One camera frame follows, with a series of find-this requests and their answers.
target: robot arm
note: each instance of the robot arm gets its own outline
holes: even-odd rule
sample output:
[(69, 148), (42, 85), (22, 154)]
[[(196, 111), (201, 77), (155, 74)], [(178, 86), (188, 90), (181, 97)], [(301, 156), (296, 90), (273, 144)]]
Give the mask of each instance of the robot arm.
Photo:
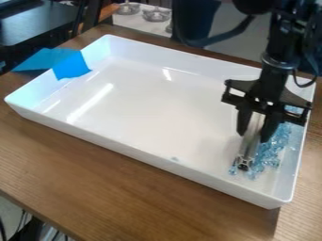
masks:
[[(247, 8), (249, 3), (254, 2), (252, 0), (234, 2), (245, 13), (264, 12), (259, 8)], [(319, 75), (314, 50), (322, 37), (322, 9), (314, 0), (266, 1), (267, 6), (268, 2), (272, 18), (269, 42), (262, 55), (261, 75), (254, 81), (227, 80), (222, 96), (222, 102), (233, 104), (238, 110), (237, 132), (241, 136), (248, 129), (253, 111), (266, 116), (261, 142), (269, 141), (282, 122), (305, 124), (312, 104), (289, 91), (285, 85), (290, 74), (297, 83), (296, 70), (303, 61), (311, 65), (315, 78), (299, 86), (305, 88), (314, 83)], [(244, 96), (231, 94), (231, 88), (243, 92)], [(289, 112), (285, 109), (287, 105), (300, 108), (302, 112)]]

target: small metal part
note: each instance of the small metal part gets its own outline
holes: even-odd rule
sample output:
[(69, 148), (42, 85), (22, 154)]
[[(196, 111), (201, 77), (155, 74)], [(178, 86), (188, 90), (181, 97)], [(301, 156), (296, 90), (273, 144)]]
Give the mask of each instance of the small metal part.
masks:
[(264, 124), (264, 115), (253, 113), (250, 119), (250, 126), (244, 134), (240, 145), (238, 156), (233, 164), (238, 169), (249, 171), (254, 160), (257, 148), (260, 144), (260, 131)]
[(144, 9), (142, 17), (149, 22), (161, 23), (169, 20), (171, 10), (161, 10), (160, 7), (155, 6), (153, 10)]
[(173, 31), (173, 22), (169, 23), (169, 25), (166, 27), (166, 32), (171, 34)]
[(129, 0), (126, 0), (125, 3), (120, 4), (120, 8), (117, 10), (117, 14), (120, 15), (134, 15), (139, 13), (140, 4), (138, 3), (130, 3)]

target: chair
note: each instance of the chair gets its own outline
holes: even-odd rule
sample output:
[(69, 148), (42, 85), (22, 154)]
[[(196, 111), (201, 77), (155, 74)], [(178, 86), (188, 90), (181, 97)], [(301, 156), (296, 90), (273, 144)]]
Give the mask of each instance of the chair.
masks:
[[(87, 2), (88, 9), (86, 10), (84, 23), (83, 25), (81, 25)], [(97, 25), (100, 20), (104, 20), (105, 24), (113, 24), (112, 14), (118, 9), (118, 6), (111, 4), (111, 2), (108, 1), (108, 6), (106, 7), (107, 9), (105, 10), (105, 14), (101, 14), (103, 2), (104, 0), (80, 1), (77, 16), (72, 27), (72, 38), (77, 36), (79, 28), (81, 28), (81, 32), (83, 33), (91, 29), (93, 26)]]

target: gray floor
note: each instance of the gray floor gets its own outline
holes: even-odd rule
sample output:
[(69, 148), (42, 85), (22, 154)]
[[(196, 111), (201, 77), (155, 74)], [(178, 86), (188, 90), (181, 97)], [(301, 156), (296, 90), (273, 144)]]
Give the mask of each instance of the gray floor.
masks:
[[(245, 15), (232, 4), (223, 3), (214, 18), (210, 36), (233, 29), (244, 18)], [(210, 45), (206, 49), (229, 56), (260, 61), (261, 53), (267, 45), (269, 18), (270, 14), (257, 16), (243, 34)]]

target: blue cloth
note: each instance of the blue cloth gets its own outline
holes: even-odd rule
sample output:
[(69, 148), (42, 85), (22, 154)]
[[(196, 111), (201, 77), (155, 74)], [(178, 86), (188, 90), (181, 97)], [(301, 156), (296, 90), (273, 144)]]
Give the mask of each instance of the blue cloth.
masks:
[(14, 68), (13, 72), (53, 69), (57, 80), (73, 78), (90, 72), (79, 50), (43, 48)]

